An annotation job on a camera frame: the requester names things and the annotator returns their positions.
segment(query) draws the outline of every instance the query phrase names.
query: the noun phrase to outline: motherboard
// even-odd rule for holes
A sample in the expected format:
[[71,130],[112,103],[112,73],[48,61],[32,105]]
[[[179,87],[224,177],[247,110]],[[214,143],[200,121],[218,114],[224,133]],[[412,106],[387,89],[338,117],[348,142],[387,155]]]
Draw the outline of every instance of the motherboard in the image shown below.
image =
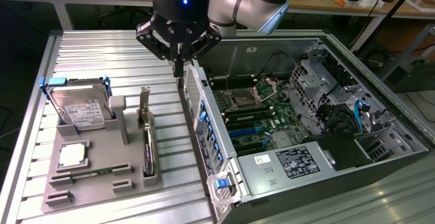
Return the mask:
[[239,156],[296,145],[310,135],[275,78],[214,80],[211,88]]

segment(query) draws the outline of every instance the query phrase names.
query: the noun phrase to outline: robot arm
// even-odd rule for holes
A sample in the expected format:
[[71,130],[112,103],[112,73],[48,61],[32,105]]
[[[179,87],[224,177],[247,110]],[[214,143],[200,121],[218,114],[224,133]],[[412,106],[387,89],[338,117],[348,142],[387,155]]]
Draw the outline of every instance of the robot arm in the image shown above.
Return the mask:
[[286,0],[154,0],[151,21],[138,26],[136,39],[159,59],[174,62],[174,76],[183,77],[184,62],[198,59],[219,43],[219,29],[231,26],[235,30],[238,21],[268,34],[287,7]]

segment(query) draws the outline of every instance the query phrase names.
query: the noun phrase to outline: power supply label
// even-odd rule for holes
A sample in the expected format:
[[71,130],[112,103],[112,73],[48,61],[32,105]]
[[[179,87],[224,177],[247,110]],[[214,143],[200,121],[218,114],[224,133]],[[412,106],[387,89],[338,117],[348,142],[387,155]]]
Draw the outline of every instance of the power supply label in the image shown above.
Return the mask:
[[99,103],[65,105],[65,110],[75,126],[91,126],[104,123]]
[[307,147],[299,147],[276,152],[280,165],[291,179],[303,177],[320,171]]

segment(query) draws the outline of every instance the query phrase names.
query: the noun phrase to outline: aluminum extrusion table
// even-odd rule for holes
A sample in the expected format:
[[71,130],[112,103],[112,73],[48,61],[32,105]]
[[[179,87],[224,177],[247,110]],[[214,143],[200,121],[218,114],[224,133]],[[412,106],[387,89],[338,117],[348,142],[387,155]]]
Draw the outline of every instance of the aluminum extrusion table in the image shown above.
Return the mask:
[[[40,207],[57,115],[35,82],[0,195],[0,223],[211,224],[171,67],[139,44],[134,31],[71,31],[49,38],[37,77],[87,78],[104,74],[112,78],[114,94],[127,96],[128,112],[139,107],[140,87],[151,87],[163,189],[43,215]],[[431,223],[434,186],[435,155],[431,155],[378,183],[259,222]]]

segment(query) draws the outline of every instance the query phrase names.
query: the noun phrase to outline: hard drive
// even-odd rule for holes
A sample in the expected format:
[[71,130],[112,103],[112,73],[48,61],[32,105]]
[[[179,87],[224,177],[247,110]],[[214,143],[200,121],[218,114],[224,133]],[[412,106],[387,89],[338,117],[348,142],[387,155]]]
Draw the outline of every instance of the hard drive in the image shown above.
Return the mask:
[[104,120],[114,119],[110,110],[111,81],[107,77],[96,79],[71,79],[64,77],[40,80],[40,87],[51,100],[63,125],[75,125],[77,130],[104,128]]

